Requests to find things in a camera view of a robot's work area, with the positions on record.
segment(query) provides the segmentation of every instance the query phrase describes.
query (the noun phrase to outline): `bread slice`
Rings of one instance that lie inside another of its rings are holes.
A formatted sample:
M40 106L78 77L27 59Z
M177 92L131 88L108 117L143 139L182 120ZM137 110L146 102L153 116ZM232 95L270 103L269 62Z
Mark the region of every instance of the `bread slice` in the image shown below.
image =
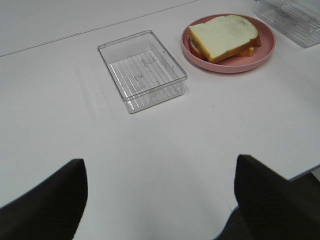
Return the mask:
M218 16L188 27L188 33L210 63L218 63L257 45L259 32L238 15Z
M207 60L206 57L201 53L200 47L195 43L192 37L189 37L189 49L190 52L195 55L198 59ZM249 47L248 49L237 53L234 56L237 57L252 57L254 55L255 48L253 46Z

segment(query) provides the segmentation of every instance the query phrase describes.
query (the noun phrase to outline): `plate rim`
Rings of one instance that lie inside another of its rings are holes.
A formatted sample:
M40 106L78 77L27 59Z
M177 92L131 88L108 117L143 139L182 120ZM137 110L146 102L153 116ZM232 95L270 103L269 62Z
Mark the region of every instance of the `plate rim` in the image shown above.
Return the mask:
M254 21L257 21L259 22L260 24L262 24L272 35L272 40L273 40L273 46L272 48L270 49L270 51L262 58L260 58L259 60L255 61L255 62L252 62L252 63L247 63L247 64L242 64L242 65L221 65L221 64L216 64L216 63L211 63L211 62L208 62L208 61L205 61L205 60L202 60L198 57L196 57L195 55L193 55L190 50L187 49L187 47L185 46L184 44L184 35L185 34L188 34L188 27L193 25L194 23L198 22L198 21L201 21L202 19L206 19L206 18L215 18L215 17L219 17L219 16L228 16L228 15L238 15L238 16L241 16L241 17L244 17L244 18L247 18L247 19L253 19ZM241 72L246 72L246 71L249 71L249 70L252 70L252 69L255 69L257 67L259 67L260 65L262 65L269 57L270 55L273 53L274 49L275 49L275 46L276 46L276 36L275 36L275 33L272 31L272 29L263 21L255 18L255 17L252 17L252 16L248 16L248 15L244 15L244 14L239 14L239 13L217 13L217 14L212 14L212 15L208 15L208 16L204 16L204 17L201 17L197 20L194 20L193 22L191 22L190 24L188 24L185 29L183 30L182 32L182 35L181 35L181 45L182 45L182 50L183 50L183 53L184 53L184 56L185 58L187 58L187 60L191 61L193 64L197 65L198 67L202 68L202 69L206 69L208 71L211 71L211 72L216 72L216 73L241 73ZM196 58L197 61L200 61L200 63L203 63L204 65L209 65L209 66L213 66L213 67L217 67L217 68L222 68L222 69L225 69L225 70L212 70L212 69L208 69L207 67L204 67L202 65L199 65L197 64L196 62L194 62L192 59L189 58L189 56L186 54L186 53L189 53L190 55L192 55L193 58ZM245 68L245 70L235 70L234 69L239 69L239 68Z

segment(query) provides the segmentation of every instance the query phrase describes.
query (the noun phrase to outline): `sandwich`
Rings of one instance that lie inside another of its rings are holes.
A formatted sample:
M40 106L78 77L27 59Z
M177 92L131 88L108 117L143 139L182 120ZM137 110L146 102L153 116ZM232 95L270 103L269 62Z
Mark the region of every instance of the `sandwich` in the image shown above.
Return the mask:
M253 47L260 45L256 27L238 15L218 16L190 25L188 33L192 54L213 64L235 55L252 56Z

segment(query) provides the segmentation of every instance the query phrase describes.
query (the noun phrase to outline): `pink plate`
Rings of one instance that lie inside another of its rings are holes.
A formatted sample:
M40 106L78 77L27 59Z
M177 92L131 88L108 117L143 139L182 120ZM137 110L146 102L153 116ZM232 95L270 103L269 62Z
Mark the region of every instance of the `pink plate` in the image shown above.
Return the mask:
M211 16L206 16L201 19L194 21L190 25L205 23L213 18L219 16L227 16L231 13L226 14L215 14ZM254 68L259 67L263 64L271 53L274 51L276 45L276 38L272 30L262 21L257 20L251 16L236 14L248 19L259 31L261 47L254 48L253 56L231 56L228 57L219 63L211 63L208 61L201 60L200 58L194 56L189 50L189 34L188 27L185 28L182 34L182 50L185 57L195 65L198 65L201 68L207 69L209 71L218 72L218 73L241 73Z

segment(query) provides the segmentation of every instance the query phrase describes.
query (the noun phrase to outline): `clear plastic container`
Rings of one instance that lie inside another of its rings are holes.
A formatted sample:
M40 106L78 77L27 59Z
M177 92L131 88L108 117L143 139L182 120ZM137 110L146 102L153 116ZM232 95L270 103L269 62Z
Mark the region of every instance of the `clear plastic container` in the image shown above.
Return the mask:
M98 46L130 114L184 94L186 72L151 30Z
M320 8L294 0L259 0L257 16L303 47L320 43Z

